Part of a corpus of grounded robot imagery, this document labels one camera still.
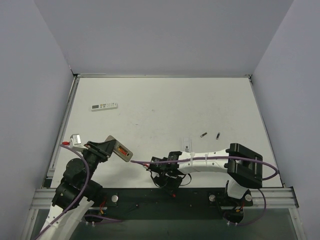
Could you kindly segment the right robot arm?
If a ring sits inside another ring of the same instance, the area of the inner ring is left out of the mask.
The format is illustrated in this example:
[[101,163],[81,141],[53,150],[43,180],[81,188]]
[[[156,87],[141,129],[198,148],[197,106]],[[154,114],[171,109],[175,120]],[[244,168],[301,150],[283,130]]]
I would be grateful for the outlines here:
[[263,186],[262,155],[239,144],[229,148],[205,153],[171,151],[168,157],[153,157],[147,170],[155,173],[154,183],[170,195],[182,185],[183,178],[192,173],[221,173],[229,175],[226,181],[226,196],[241,200],[249,189]]

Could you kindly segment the white remote being loaded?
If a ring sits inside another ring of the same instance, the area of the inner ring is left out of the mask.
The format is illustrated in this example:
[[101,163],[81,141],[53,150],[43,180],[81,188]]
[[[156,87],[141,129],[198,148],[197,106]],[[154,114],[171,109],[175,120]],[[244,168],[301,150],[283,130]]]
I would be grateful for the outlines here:
[[182,151],[190,153],[192,151],[192,142],[189,137],[183,137],[181,139]]

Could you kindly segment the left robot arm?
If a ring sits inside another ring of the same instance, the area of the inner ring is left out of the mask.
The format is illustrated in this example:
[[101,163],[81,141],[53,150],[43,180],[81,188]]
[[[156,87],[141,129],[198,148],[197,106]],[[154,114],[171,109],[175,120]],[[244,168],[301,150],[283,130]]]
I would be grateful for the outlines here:
[[49,214],[37,240],[68,240],[77,225],[92,206],[103,210],[111,197],[103,192],[103,187],[92,180],[100,163],[112,155],[116,140],[104,142],[88,141],[75,144],[72,139],[60,147],[76,154],[67,164],[60,184],[55,189]]

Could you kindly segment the grey beige remote control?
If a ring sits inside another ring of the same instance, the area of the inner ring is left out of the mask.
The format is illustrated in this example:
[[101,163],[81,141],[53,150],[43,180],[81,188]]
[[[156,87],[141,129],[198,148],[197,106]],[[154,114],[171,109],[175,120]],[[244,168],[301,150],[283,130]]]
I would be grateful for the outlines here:
[[120,143],[116,138],[114,138],[112,135],[109,135],[106,138],[106,141],[113,141],[115,140],[115,145],[113,152],[120,157],[125,162],[130,162],[130,160],[133,157],[133,153],[125,147],[122,143]]

